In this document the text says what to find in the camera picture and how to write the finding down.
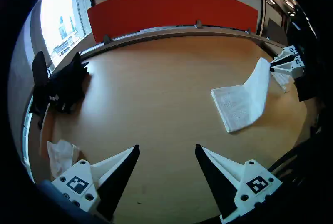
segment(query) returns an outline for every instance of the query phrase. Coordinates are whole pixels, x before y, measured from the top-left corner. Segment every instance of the building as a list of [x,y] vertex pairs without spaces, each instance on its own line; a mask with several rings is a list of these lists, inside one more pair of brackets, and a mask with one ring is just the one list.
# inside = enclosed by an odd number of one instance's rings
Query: building
[[65,37],[67,37],[67,33],[66,33],[66,30],[65,30],[65,26],[64,26],[64,20],[63,20],[62,16],[60,17],[59,32],[60,32],[61,39],[64,39]]
[[78,31],[72,32],[70,35],[66,35],[63,41],[53,49],[52,55],[56,54],[59,57],[63,56],[70,49],[72,49],[79,40],[80,36]]
[[75,27],[74,27],[74,24],[73,24],[72,17],[70,17],[70,25],[72,27],[72,32],[74,32],[75,31]]

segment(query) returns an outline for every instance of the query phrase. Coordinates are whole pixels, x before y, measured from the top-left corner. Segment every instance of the red divider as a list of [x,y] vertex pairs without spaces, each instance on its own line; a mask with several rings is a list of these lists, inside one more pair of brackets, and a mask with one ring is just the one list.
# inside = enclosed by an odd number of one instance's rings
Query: red divider
[[237,0],[107,0],[88,10],[96,42],[139,30],[214,25],[256,32],[258,11]]

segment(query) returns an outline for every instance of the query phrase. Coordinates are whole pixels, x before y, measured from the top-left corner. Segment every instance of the screw hole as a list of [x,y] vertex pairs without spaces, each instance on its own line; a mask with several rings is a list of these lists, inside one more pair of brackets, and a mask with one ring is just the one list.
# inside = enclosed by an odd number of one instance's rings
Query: screw hole
[[80,206],[80,203],[79,203],[78,201],[72,201],[72,202],[73,202],[73,204],[74,204],[75,206],[77,206],[77,207]]
[[248,198],[249,198],[249,196],[248,196],[247,194],[243,194],[243,195],[241,196],[241,200],[242,200],[242,201],[247,201]]
[[94,199],[94,197],[91,195],[91,194],[86,194],[85,195],[85,198],[88,200],[88,201],[92,201]]

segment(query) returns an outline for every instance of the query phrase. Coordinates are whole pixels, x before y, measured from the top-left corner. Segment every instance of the wooden table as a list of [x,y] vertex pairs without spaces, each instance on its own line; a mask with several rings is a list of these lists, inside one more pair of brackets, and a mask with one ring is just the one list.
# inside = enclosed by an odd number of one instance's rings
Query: wooden table
[[306,118],[295,87],[271,79],[263,116],[228,134],[211,89],[239,85],[258,59],[253,42],[232,37],[174,37],[142,42],[89,60],[86,98],[57,114],[53,140],[77,145],[96,163],[140,145],[140,157],[114,213],[121,223],[195,223],[219,214],[194,155],[201,144],[239,163],[269,167],[297,141]]

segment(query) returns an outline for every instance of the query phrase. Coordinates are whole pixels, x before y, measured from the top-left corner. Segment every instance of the white towel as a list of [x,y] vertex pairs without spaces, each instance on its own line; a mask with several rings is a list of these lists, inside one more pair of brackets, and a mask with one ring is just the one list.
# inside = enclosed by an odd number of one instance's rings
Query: white towel
[[243,85],[211,90],[227,132],[253,124],[265,108],[271,64],[260,58]]
[[57,144],[47,141],[52,176],[57,178],[69,169],[77,161],[79,151],[78,147],[65,140],[60,140]]

